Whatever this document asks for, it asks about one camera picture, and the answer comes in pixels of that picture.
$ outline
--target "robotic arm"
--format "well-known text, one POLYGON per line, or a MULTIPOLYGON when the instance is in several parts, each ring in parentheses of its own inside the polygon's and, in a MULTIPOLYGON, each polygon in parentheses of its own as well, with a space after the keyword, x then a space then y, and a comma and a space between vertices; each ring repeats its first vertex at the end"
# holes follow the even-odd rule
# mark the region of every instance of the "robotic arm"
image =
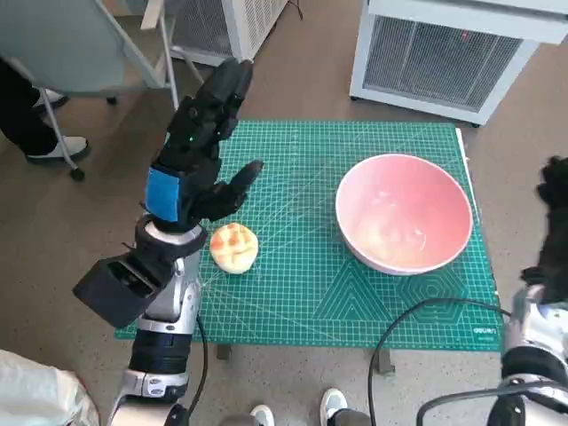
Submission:
POLYGON ((252 63, 228 59, 185 98, 173 116, 146 183, 136 247, 98 261, 75 295, 113 327, 135 319, 128 368, 108 419, 113 426, 188 423, 178 404, 189 384, 187 361, 201 302, 198 268, 207 238, 202 219, 236 212, 263 164, 254 161, 217 182, 219 142, 231 137, 252 79, 252 63))
MULTIPOLYGON (((552 158, 537 192, 548 206, 548 234, 536 267, 525 269, 505 328, 502 386, 556 382, 568 387, 568 159, 552 158)), ((568 394, 552 388, 499 398, 489 426, 568 425, 568 394)))

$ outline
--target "pink bowl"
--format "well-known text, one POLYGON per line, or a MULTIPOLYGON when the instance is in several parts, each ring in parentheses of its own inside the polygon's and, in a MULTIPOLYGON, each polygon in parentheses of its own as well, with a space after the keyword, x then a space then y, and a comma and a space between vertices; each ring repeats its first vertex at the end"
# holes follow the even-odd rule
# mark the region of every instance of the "pink bowl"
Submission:
POLYGON ((468 197, 437 165, 412 155, 367 158, 335 196, 347 246, 364 264, 394 275, 432 271, 465 249, 473 218, 468 197))

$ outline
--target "white bag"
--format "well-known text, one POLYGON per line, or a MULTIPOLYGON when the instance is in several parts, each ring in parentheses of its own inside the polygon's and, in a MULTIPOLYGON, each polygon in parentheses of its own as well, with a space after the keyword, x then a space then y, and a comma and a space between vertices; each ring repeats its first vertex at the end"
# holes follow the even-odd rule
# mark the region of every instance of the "white bag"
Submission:
POLYGON ((0 350, 0 424, 99 426, 99 413, 73 373, 0 350))

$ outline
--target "chair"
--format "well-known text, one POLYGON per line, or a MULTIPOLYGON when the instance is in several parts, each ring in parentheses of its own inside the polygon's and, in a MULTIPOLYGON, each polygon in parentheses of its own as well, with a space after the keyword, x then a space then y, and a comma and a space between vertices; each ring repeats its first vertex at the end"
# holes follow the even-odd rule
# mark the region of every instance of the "chair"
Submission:
POLYGON ((0 56, 39 88, 74 180, 84 173, 69 157, 45 89, 113 103, 128 91, 168 88, 178 109, 170 56, 175 13, 164 0, 140 4, 144 16, 115 18, 100 0, 0 0, 0 56))

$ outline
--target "chair leg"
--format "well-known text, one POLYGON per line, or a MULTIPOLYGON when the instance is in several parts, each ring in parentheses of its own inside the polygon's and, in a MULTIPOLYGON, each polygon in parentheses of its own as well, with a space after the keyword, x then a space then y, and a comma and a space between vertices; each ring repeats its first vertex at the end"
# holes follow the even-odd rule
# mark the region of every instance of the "chair leg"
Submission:
POLYGON ((174 104, 174 109, 177 111, 179 108, 178 87, 176 85, 176 77, 174 76, 174 64, 171 60, 170 40, 168 38, 166 19, 163 10, 160 13, 159 26, 160 33, 162 35, 163 50, 166 55, 166 73, 168 76, 168 83, 170 84, 171 102, 174 104))
POLYGON ((201 76, 199 70, 193 64, 187 51, 185 51, 185 49, 181 46, 171 46, 171 49, 184 59, 184 62, 187 64, 189 70, 192 72, 193 76, 199 82, 199 84, 203 84, 203 77, 201 76))
POLYGON ((71 156, 69 155, 69 152, 67 150, 67 145, 65 145, 65 139, 61 134, 61 129, 59 128, 57 119, 55 118, 55 113, 53 113, 53 107, 51 106, 50 99, 47 96, 45 89, 39 89, 39 92, 42 95, 43 103, 45 104, 45 111, 47 112, 47 115, 50 117, 50 123, 53 128, 53 131, 55 132, 55 137, 57 138, 58 144, 61 145, 63 158, 65 159, 65 162, 69 164, 69 166, 71 166, 71 172, 69 174, 71 175, 71 178, 73 180, 83 180, 84 173, 81 169, 79 169, 79 166, 75 164, 75 162, 71 159, 71 156))

